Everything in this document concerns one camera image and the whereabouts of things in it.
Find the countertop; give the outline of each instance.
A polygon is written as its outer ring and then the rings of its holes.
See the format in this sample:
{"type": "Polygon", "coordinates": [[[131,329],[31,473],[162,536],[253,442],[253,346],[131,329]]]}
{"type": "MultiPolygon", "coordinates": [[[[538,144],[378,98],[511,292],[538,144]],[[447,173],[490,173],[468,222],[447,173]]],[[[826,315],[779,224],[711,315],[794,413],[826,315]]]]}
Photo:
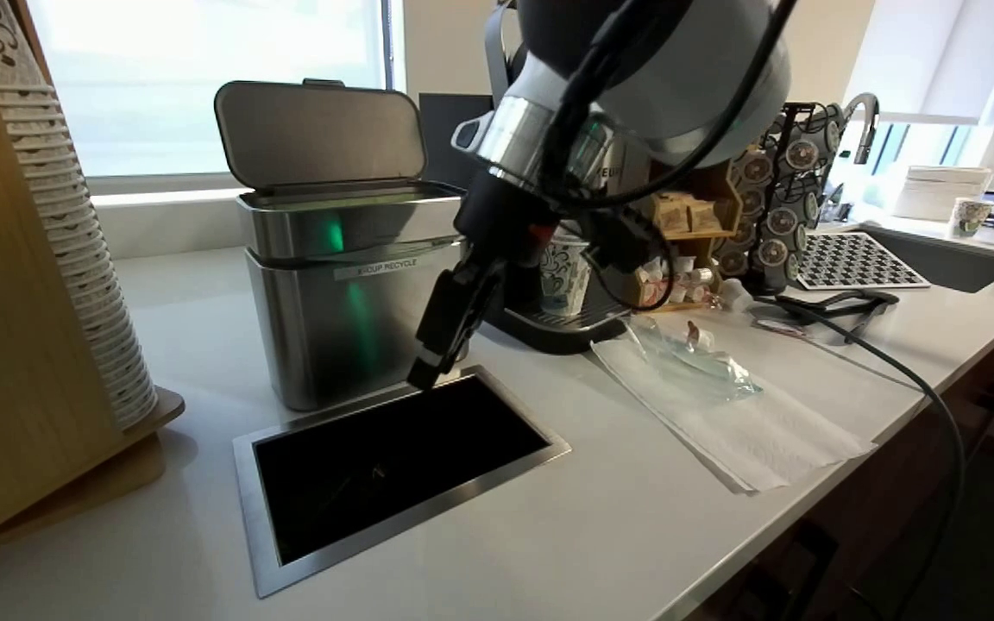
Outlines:
{"type": "MultiPolygon", "coordinates": [[[[4,544],[0,621],[682,619],[857,467],[733,492],[589,355],[542,355],[480,331],[474,362],[570,451],[259,601],[230,442],[294,413],[269,390],[243,247],[128,260],[117,277],[152,378],[187,398],[162,432],[165,477],[4,544]]],[[[926,405],[857,348],[832,355],[756,331],[741,305],[698,321],[760,378],[858,434],[886,438],[926,405]]],[[[870,340],[944,386],[994,346],[994,285],[908,291],[870,323],[870,340]]]]}

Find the window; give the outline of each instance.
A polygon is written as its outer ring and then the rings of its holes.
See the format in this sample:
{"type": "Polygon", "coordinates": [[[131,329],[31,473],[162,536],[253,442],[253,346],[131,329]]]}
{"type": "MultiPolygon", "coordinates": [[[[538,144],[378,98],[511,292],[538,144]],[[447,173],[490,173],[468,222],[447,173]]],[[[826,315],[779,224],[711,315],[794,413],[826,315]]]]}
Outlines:
{"type": "Polygon", "coordinates": [[[226,177],[226,78],[390,87],[384,0],[31,0],[84,173],[226,177]]]}

